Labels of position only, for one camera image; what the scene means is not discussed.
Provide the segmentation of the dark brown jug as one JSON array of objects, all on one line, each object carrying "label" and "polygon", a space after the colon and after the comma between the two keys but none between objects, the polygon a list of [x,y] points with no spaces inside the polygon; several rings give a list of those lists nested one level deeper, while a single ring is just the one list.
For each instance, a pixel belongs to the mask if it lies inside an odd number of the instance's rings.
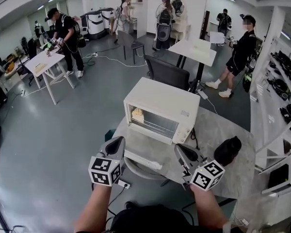
[{"label": "dark brown jug", "polygon": [[225,140],[214,151],[214,159],[221,165],[231,164],[242,148],[242,143],[237,136]]}]

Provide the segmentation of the black office chair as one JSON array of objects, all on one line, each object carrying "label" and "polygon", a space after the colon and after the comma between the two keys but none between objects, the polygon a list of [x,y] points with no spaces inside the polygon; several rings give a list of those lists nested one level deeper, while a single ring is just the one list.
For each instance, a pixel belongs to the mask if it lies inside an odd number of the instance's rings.
[{"label": "black office chair", "polygon": [[150,79],[182,90],[189,90],[190,74],[188,71],[147,54],[144,55],[144,59],[148,66]]}]

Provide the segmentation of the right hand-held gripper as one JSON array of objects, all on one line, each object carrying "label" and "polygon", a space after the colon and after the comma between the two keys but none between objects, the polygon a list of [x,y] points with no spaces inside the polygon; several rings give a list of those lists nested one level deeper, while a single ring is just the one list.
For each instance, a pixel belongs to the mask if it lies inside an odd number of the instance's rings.
[{"label": "right hand-held gripper", "polygon": [[176,144],[174,151],[185,172],[193,168],[193,171],[182,177],[186,184],[208,191],[219,183],[225,173],[225,169],[216,160],[199,166],[200,163],[204,162],[205,157],[196,148],[186,144]]}]

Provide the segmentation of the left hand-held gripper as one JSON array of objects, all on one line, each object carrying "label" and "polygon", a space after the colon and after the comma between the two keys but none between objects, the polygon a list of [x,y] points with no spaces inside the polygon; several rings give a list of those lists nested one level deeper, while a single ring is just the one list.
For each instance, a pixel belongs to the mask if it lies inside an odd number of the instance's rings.
[{"label": "left hand-held gripper", "polygon": [[122,175],[126,140],[123,136],[102,144],[96,156],[92,156],[88,172],[92,183],[112,186]]}]

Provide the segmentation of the person's black shirt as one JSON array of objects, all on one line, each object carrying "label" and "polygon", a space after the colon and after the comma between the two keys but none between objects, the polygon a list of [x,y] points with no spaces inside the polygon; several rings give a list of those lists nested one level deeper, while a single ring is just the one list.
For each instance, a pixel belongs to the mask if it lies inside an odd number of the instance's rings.
[{"label": "person's black shirt", "polygon": [[222,225],[193,226],[179,211],[157,205],[125,209],[114,217],[108,229],[81,229],[76,233],[223,233],[230,230],[227,221]]}]

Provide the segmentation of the white toaster oven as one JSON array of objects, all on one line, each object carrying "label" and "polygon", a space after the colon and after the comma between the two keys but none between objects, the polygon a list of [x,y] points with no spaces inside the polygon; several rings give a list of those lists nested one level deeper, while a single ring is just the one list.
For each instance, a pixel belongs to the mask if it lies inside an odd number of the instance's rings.
[{"label": "white toaster oven", "polygon": [[[148,78],[141,78],[124,99],[128,127],[166,144],[183,144],[194,128],[200,96]],[[131,118],[134,108],[145,121]]]}]

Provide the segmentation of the person's left forearm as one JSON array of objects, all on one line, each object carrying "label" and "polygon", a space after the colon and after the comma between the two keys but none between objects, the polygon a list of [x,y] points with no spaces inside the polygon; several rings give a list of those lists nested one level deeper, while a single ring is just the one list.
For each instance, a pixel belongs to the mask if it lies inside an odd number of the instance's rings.
[{"label": "person's left forearm", "polygon": [[111,191],[111,186],[95,185],[89,201],[74,224],[74,233],[102,233],[105,231]]}]

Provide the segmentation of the grey marble table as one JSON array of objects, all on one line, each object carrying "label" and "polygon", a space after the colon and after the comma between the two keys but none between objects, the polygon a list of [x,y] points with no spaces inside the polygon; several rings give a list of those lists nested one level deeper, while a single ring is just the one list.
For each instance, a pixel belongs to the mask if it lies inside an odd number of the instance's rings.
[{"label": "grey marble table", "polygon": [[[250,193],[255,168],[254,139],[250,132],[239,125],[200,107],[194,126],[196,140],[187,138],[186,144],[198,146],[203,156],[213,158],[214,151],[225,140],[237,136],[242,148],[233,162],[225,167],[225,173],[219,183],[212,188],[215,195],[231,199],[240,199]],[[161,170],[153,170],[178,184],[183,182],[183,168],[180,166],[174,145],[168,145],[128,128],[126,119],[122,119],[114,136],[126,139],[126,149],[144,158],[162,165]]]}]

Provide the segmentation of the person's right forearm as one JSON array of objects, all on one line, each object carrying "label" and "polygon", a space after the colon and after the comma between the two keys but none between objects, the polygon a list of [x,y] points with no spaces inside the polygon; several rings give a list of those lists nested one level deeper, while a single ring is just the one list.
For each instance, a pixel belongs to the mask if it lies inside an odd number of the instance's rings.
[{"label": "person's right forearm", "polygon": [[190,189],[194,194],[198,224],[209,230],[222,229],[228,219],[220,208],[215,195],[211,190],[204,191],[191,184]]}]

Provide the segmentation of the white shelf rack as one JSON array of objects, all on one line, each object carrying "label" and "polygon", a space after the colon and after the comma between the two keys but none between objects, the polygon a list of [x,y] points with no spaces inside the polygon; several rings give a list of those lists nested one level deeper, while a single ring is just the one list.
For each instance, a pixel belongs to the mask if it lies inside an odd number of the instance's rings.
[{"label": "white shelf rack", "polygon": [[[261,193],[281,196],[291,192],[291,46],[275,37],[266,59],[256,65],[249,90],[255,169],[266,175]],[[268,188],[270,173],[289,165],[289,179]]]}]

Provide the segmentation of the white standing desk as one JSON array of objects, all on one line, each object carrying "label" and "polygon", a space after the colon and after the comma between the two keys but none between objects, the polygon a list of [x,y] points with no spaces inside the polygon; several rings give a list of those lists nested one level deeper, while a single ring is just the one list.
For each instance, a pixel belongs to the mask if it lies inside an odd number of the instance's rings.
[{"label": "white standing desk", "polygon": [[190,88],[194,93],[201,83],[204,67],[211,67],[214,62],[216,51],[212,50],[210,46],[209,41],[198,39],[195,43],[180,40],[169,48],[169,51],[179,55],[176,66],[181,69],[184,68],[187,58],[199,62],[196,78]]}]

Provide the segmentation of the grey dining chair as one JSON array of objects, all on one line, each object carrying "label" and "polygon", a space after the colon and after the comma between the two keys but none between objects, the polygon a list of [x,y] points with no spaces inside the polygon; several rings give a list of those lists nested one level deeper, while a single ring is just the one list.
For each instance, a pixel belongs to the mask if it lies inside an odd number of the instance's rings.
[{"label": "grey dining chair", "polygon": [[125,31],[118,31],[117,42],[123,47],[124,59],[126,60],[126,50],[132,51],[133,63],[135,63],[135,56],[137,56],[137,50],[142,49],[143,54],[145,54],[145,45],[137,40],[131,34]]}]

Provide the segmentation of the white wooden table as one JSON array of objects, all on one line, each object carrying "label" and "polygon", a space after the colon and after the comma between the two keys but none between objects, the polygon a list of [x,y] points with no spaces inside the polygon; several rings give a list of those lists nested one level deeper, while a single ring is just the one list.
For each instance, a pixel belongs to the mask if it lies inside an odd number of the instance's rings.
[{"label": "white wooden table", "polygon": [[[65,78],[72,89],[75,88],[75,85],[72,83],[70,77],[66,73],[66,71],[63,68],[63,65],[61,64],[61,61],[65,58],[64,55],[58,54],[54,51],[50,52],[51,56],[47,57],[45,52],[41,52],[38,55],[36,55],[34,58],[29,60],[26,64],[25,67],[33,74],[34,80],[38,86],[39,89],[41,89],[40,82],[38,80],[38,77],[42,75],[44,83],[48,89],[48,92],[50,94],[50,97],[54,103],[54,105],[57,104],[57,101],[55,100],[55,97],[53,95],[53,92],[51,90],[51,86],[58,82],[61,78]],[[39,73],[35,73],[34,68],[39,64],[39,63],[45,63],[46,67],[41,70]],[[52,74],[51,68],[54,66],[58,66],[60,71],[62,72],[58,76],[55,76]]]}]

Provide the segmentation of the sliced bread loaf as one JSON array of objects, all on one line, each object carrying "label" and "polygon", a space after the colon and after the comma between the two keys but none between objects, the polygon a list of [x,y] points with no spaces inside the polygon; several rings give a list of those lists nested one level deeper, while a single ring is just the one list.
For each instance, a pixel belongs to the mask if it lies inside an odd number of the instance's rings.
[{"label": "sliced bread loaf", "polygon": [[143,110],[137,107],[134,108],[131,112],[131,118],[138,122],[144,123],[145,118],[144,118]]}]

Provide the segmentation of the grey round chair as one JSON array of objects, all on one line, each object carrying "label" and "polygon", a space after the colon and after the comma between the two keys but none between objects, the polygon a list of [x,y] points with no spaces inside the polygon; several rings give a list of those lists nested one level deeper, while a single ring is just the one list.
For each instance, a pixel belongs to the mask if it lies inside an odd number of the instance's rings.
[{"label": "grey round chair", "polygon": [[138,175],[141,178],[147,179],[147,180],[156,180],[156,181],[162,181],[161,183],[161,187],[167,185],[170,180],[168,178],[166,178],[165,176],[150,170],[149,168],[145,167],[145,169],[140,166],[138,166],[138,163],[127,158],[124,157],[124,161],[125,164],[127,166],[127,168],[130,169],[131,172],[133,172],[134,174]]}]

